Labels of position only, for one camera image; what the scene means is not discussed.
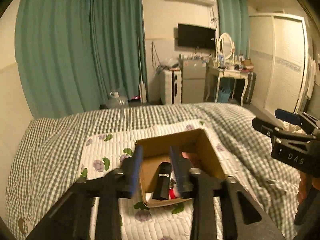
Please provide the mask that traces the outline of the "person right hand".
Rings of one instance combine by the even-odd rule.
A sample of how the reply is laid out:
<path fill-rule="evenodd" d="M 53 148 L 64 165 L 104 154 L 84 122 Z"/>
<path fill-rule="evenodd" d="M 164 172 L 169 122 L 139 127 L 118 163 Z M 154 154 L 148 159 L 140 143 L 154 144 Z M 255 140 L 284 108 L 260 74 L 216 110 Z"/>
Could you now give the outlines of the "person right hand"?
<path fill-rule="evenodd" d="M 307 197 L 308 195 L 308 182 L 312 182 L 312 186 L 320 190 L 320 178 L 314 178 L 313 176 L 306 174 L 302 171 L 299 172 L 300 176 L 300 184 L 298 188 L 298 194 L 297 194 L 297 199 L 299 204 L 303 202 L 303 200 Z"/>

